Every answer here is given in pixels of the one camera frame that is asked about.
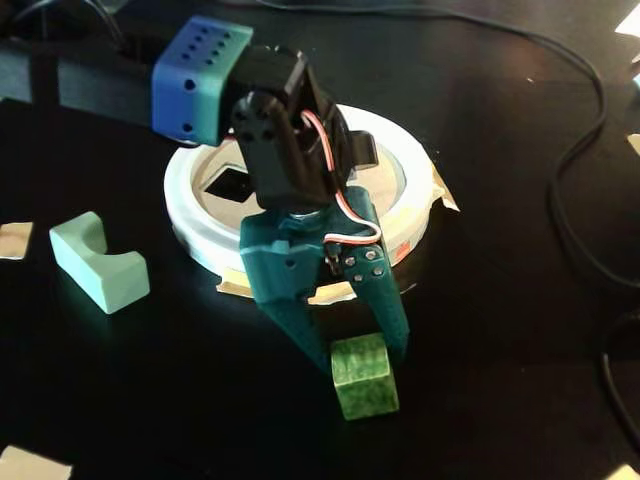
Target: beige paper piece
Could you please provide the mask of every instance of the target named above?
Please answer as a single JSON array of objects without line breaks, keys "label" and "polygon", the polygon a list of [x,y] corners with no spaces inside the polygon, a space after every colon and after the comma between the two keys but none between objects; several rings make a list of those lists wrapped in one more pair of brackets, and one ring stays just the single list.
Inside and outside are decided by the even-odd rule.
[{"label": "beige paper piece", "polygon": [[433,168],[433,182],[444,190],[444,194],[441,197],[442,204],[451,210],[460,212],[460,208],[458,208],[458,204],[454,200],[453,195],[451,195],[449,187],[445,185],[444,180],[440,176],[440,172],[438,172],[438,169],[436,169],[435,165],[432,164],[431,166]]},{"label": "beige paper piece", "polygon": [[640,134],[634,133],[627,137],[627,141],[631,144],[633,149],[638,155],[640,155]]},{"label": "beige paper piece", "polygon": [[22,260],[29,247],[33,223],[7,223],[0,226],[0,258]]},{"label": "beige paper piece", "polygon": [[629,465],[623,465],[616,470],[611,476],[607,477],[607,480],[639,480],[638,475],[633,468]]},{"label": "beige paper piece", "polygon": [[68,480],[72,467],[8,446],[0,457],[0,480]]},{"label": "beige paper piece", "polygon": [[[616,33],[622,33],[624,35],[633,35],[640,38],[640,4],[634,8],[631,13],[625,18],[620,25],[616,28]],[[640,60],[640,53],[636,55],[631,63],[636,63]]]},{"label": "beige paper piece", "polygon": [[[216,290],[220,293],[253,298],[247,274],[230,268],[226,269],[222,274],[222,282],[216,285]],[[334,302],[351,300],[355,296],[356,294],[353,292],[349,282],[334,283],[333,285],[318,287],[315,296],[309,299],[309,305],[328,305]]]}]

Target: black cable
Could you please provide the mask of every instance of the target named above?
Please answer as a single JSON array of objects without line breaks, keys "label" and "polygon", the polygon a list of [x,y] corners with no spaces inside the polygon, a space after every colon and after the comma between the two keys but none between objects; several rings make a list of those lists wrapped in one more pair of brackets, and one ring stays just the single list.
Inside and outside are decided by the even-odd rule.
[{"label": "black cable", "polygon": [[624,433],[627,435],[627,438],[631,442],[631,445],[640,455],[640,429],[629,413],[629,410],[627,410],[627,407],[622,400],[622,396],[620,395],[620,391],[618,390],[618,387],[616,387],[609,359],[609,345],[611,340],[614,336],[619,335],[631,326],[640,326],[640,311],[620,317],[605,333],[600,347],[598,366],[605,391],[611,405],[613,406],[616,418],[624,430]]},{"label": "black cable", "polygon": [[322,5],[322,4],[300,4],[291,5],[284,3],[275,3],[270,0],[256,0],[259,5],[275,8],[278,10],[292,12],[315,12],[315,13],[335,13],[335,14],[352,14],[352,15],[397,15],[397,16],[419,16],[427,19],[450,19],[472,23],[481,27],[491,28],[502,32],[517,35],[526,38],[543,48],[551,50],[563,60],[569,62],[572,66],[582,72],[593,85],[598,101],[598,111],[596,118],[582,136],[568,148],[557,160],[547,190],[547,200],[549,203],[549,211],[551,220],[555,226],[555,230],[562,243],[569,250],[578,253],[586,260],[595,270],[609,281],[624,287],[638,289],[640,281],[623,277],[613,272],[603,262],[601,262],[586,246],[584,241],[578,236],[571,226],[567,212],[562,200],[560,192],[560,183],[562,177],[571,164],[598,138],[605,124],[607,115],[607,95],[604,89],[604,83],[597,69],[586,58],[563,45],[553,38],[545,35],[531,32],[520,27],[515,27],[488,18],[469,15],[466,13],[449,10],[447,8],[434,7],[430,5],[417,4],[382,4],[371,6],[348,6],[348,5]]},{"label": "black cable", "polygon": [[113,41],[118,46],[118,49],[121,51],[126,50],[127,39],[124,33],[122,33],[122,30],[120,30],[120,27],[118,26],[118,22],[116,22],[115,17],[109,12],[107,12],[102,2],[100,0],[83,0],[83,1],[84,3],[89,5],[91,8],[93,8],[96,14],[100,17],[100,19],[106,25],[107,29],[109,30],[109,33],[111,34],[111,38],[113,38]]},{"label": "black cable", "polygon": [[[61,3],[61,1],[62,0],[38,0],[36,2],[33,2],[31,5],[25,7],[20,12],[15,14],[11,18],[10,24],[19,23],[25,20],[27,17],[33,15],[34,13],[42,10],[43,8]],[[100,0],[82,0],[82,2],[91,7],[93,11],[98,15],[98,17],[102,20],[102,22],[107,27],[109,35],[111,36],[111,39],[115,43],[118,50],[126,50],[126,37],[124,33],[122,33],[122,30],[120,30],[120,27],[118,26],[118,23],[116,22],[114,16],[107,12],[107,10],[104,8],[104,5],[102,5],[102,2],[100,2]]]},{"label": "black cable", "polygon": [[23,8],[21,11],[16,13],[10,20],[10,23],[19,23],[30,15],[36,13],[43,8],[49,7],[56,3],[60,3],[61,0],[39,0],[37,2],[33,2],[31,5]]}]

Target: robotic arm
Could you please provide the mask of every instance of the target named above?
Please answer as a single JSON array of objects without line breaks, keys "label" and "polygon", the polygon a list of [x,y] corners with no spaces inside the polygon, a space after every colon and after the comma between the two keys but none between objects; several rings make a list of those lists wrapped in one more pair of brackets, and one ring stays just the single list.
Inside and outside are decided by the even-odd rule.
[{"label": "robotic arm", "polygon": [[7,36],[0,97],[150,126],[183,144],[219,145],[232,132],[265,210],[244,219],[240,236],[259,308],[329,372],[307,299],[347,280],[399,361],[409,329],[382,232],[367,191],[347,186],[354,169],[377,164],[375,142],[348,129],[302,53],[251,45],[252,33],[193,17],[173,38],[128,37],[125,52],[94,37]]}]

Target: green marbled block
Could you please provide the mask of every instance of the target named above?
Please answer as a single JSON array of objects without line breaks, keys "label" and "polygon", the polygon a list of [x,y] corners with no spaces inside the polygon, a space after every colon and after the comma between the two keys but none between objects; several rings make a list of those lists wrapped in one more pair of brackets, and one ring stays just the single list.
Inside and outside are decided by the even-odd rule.
[{"label": "green marbled block", "polygon": [[400,408],[381,333],[333,342],[331,370],[345,419],[372,417]]}]

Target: white wire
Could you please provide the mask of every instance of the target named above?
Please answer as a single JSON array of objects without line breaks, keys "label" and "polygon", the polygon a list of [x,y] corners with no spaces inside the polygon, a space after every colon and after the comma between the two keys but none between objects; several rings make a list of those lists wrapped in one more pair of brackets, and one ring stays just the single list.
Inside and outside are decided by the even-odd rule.
[{"label": "white wire", "polygon": [[[324,129],[324,125],[318,118],[318,116],[313,113],[311,110],[303,110],[301,113],[302,120],[305,125],[309,127],[313,127],[318,132],[318,136],[320,137],[320,141],[322,143],[322,149],[324,150],[324,157],[327,162],[327,169],[329,172],[333,172],[335,170],[335,163],[333,160],[333,151],[331,150],[331,144],[329,143],[329,136],[327,135],[326,130]],[[374,222],[370,222],[360,217],[356,212],[353,211],[349,202],[344,197],[344,194],[341,190],[336,192],[336,203],[338,207],[342,211],[342,213],[352,222],[357,223],[359,225],[363,225],[367,228],[370,228],[374,231],[373,235],[368,236],[359,236],[359,235],[344,235],[341,233],[327,233],[324,236],[324,243],[346,243],[349,245],[371,245],[372,243],[376,243],[382,237],[382,230],[380,227]]]}]

